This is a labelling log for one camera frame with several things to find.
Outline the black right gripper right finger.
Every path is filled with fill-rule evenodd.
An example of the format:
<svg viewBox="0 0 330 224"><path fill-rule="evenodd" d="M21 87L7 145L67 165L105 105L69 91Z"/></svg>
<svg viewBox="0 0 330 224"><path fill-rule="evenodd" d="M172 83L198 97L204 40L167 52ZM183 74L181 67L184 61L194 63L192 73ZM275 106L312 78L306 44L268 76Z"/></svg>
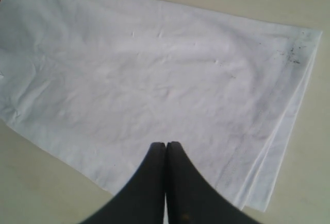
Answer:
<svg viewBox="0 0 330 224"><path fill-rule="evenodd" d="M169 223L258 223L212 188L179 142L167 144L166 161Z"/></svg>

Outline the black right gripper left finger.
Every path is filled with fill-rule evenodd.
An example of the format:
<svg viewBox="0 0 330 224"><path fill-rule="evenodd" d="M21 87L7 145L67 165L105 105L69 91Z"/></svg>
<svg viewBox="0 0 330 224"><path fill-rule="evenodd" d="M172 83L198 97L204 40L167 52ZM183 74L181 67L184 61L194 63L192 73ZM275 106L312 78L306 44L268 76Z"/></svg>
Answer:
<svg viewBox="0 0 330 224"><path fill-rule="evenodd" d="M120 192L82 223L163 223L165 157L165 144L152 143Z"/></svg>

